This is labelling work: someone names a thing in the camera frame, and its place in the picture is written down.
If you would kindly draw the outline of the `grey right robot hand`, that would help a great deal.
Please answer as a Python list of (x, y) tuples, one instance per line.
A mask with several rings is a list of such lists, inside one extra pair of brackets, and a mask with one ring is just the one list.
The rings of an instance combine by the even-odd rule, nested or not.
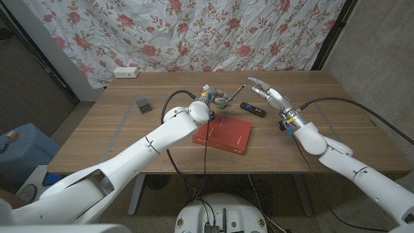
[(282, 95), (262, 80), (253, 77), (248, 77), (248, 80), (256, 84), (256, 87), (253, 87), (252, 91), (261, 98), (264, 98), (272, 109), (282, 113), (285, 118), (292, 118), (297, 115), (296, 109), (285, 95)]

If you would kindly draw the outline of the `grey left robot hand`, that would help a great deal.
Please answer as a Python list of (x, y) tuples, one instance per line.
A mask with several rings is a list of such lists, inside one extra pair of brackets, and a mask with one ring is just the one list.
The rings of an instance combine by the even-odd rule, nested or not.
[(230, 96), (214, 86), (206, 84), (201, 91), (201, 101), (207, 106), (215, 105), (231, 105)]

